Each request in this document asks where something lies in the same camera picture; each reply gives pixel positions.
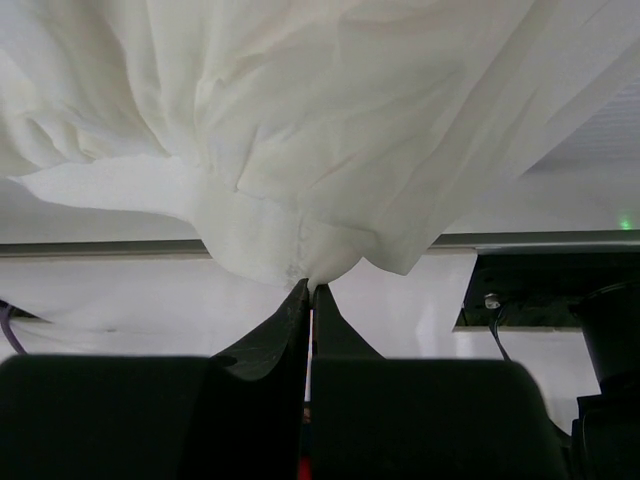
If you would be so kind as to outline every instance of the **metal bolt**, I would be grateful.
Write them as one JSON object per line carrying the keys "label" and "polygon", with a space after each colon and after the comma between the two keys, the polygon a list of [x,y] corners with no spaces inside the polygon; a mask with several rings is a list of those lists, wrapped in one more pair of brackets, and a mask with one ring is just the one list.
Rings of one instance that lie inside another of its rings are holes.
{"label": "metal bolt", "polygon": [[484,296],[484,307],[487,310],[497,310],[500,308],[500,300],[495,293],[489,293]]}

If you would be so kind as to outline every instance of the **green led light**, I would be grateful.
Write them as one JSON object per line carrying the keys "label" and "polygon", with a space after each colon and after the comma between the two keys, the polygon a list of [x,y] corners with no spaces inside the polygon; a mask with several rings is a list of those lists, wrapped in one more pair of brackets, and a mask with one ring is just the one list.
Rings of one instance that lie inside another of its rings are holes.
{"label": "green led light", "polygon": [[620,228],[622,230],[633,230],[633,225],[631,224],[631,220],[629,220],[628,218],[621,218],[620,219]]}

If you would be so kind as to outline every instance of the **metal rail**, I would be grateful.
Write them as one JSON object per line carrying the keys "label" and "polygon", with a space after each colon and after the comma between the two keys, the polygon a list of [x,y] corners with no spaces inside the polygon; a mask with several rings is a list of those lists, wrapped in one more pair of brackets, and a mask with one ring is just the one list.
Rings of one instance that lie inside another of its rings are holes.
{"label": "metal rail", "polygon": [[[640,230],[587,232],[456,233],[441,235],[429,249],[491,253],[640,251]],[[207,257],[200,240],[0,244],[0,258]]]}

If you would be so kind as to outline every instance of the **crumpled white cloth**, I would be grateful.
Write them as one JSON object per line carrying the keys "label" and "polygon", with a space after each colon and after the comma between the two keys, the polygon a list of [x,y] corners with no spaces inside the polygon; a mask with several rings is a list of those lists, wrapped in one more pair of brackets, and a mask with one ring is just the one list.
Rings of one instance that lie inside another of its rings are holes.
{"label": "crumpled white cloth", "polygon": [[3,0],[0,175],[262,282],[406,273],[638,75],[637,0]]}

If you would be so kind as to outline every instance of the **red object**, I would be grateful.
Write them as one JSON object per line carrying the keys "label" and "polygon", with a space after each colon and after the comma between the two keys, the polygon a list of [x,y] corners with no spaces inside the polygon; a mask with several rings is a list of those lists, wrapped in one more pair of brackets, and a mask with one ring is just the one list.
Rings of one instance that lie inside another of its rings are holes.
{"label": "red object", "polygon": [[311,458],[302,457],[300,459],[300,475],[298,480],[311,480]]}

